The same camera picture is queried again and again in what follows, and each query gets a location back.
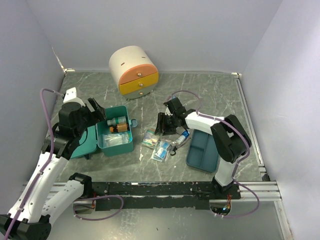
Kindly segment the teal medicine box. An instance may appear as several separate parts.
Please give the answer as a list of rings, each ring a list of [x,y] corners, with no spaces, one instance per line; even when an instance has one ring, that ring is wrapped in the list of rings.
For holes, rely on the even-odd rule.
[[[134,150],[132,128],[138,125],[134,118],[128,115],[127,107],[124,105],[110,107],[105,109],[106,120],[89,127],[82,135],[79,146],[72,153],[71,158],[85,157],[100,149],[105,156],[113,157],[121,154],[127,154]],[[122,132],[111,132],[111,128],[119,123],[117,120],[123,120],[127,129]]]

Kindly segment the cotton swab packet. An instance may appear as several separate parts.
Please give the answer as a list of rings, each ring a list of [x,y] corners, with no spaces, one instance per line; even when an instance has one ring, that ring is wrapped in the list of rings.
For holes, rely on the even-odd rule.
[[[141,145],[150,149],[154,149],[160,139],[160,136],[155,134],[155,129],[149,128],[146,130]]]

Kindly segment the elastic bandage roll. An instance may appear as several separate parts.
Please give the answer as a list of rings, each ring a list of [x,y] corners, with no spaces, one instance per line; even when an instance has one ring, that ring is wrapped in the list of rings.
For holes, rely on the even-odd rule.
[[[174,142],[176,146],[183,145],[190,137],[190,132],[185,130]]]

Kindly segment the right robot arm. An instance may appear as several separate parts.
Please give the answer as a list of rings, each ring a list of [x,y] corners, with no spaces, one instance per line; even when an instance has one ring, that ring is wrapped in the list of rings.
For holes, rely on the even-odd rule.
[[[213,137],[220,161],[212,179],[212,193],[223,199],[235,182],[235,174],[241,161],[250,155],[252,142],[239,119],[230,114],[226,117],[201,113],[198,109],[187,110],[178,98],[164,103],[169,114],[157,114],[156,135],[173,135],[177,128],[198,130]]]

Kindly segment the small blue white packets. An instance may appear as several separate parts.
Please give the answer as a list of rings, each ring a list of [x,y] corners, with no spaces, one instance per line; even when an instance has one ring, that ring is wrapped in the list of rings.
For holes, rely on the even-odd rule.
[[[152,152],[151,159],[158,162],[165,162],[172,148],[173,145],[170,140],[160,140]]]

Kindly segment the brown bottle orange cap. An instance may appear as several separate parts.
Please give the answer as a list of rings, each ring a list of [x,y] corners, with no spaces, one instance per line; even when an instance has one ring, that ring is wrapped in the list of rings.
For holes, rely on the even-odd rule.
[[[130,130],[130,126],[128,123],[119,123],[117,125],[113,125],[109,127],[109,131],[111,133],[123,133]]]

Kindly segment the white plastic bottle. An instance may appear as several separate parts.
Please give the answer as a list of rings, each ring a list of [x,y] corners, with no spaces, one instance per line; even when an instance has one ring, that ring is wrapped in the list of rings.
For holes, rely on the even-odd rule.
[[[127,123],[127,119],[125,116],[120,116],[120,117],[114,117],[110,120],[107,120],[107,125],[108,126],[115,126],[118,124],[126,124]]]

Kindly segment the blue divided tray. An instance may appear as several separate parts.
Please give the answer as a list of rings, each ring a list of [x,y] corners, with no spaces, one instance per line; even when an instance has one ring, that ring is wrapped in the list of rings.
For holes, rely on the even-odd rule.
[[[215,173],[218,161],[219,154],[213,136],[194,130],[185,160],[186,164],[201,171]]]

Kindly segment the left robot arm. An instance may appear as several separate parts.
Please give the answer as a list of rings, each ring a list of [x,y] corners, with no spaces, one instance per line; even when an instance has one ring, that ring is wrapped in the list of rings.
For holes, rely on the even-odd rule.
[[[94,98],[88,102],[93,110],[78,97],[62,104],[59,121],[50,128],[30,180],[8,213],[0,216],[0,231],[6,240],[46,240],[54,222],[73,201],[93,195],[91,177],[74,173],[62,190],[48,198],[83,134],[106,119],[105,109]]]

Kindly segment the white blue gauze packet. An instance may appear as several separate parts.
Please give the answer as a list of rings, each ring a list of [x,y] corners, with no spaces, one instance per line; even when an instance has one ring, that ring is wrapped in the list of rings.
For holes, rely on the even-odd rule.
[[[118,145],[123,145],[129,143],[131,140],[131,136],[125,133],[117,133],[117,134],[103,134],[102,135],[102,143],[104,148],[110,148]]]

